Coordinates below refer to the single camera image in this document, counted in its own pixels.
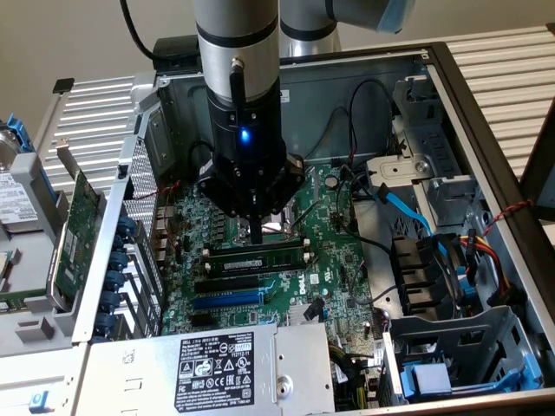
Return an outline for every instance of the robotic arm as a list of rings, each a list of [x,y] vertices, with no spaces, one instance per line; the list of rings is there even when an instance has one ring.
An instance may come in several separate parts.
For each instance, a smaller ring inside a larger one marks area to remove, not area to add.
[[[339,19],[397,31],[412,4],[282,0],[281,28],[300,42],[328,36]],[[281,136],[278,0],[194,6],[214,138],[199,188],[227,215],[248,219],[251,240],[260,244],[261,220],[280,212],[304,182],[304,161],[287,153]]]

